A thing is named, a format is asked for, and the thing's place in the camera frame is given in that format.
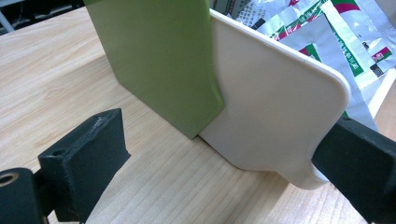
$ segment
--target wood grain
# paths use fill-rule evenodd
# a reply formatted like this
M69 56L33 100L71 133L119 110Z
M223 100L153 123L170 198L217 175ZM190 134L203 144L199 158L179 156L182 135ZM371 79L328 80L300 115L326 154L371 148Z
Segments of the wood grain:
M0 170L37 171L37 155L83 120L122 108L132 157L88 223L365 223L330 184L297 189L185 137L117 82L85 8L0 36L0 55ZM393 85L376 119L392 139L395 99Z

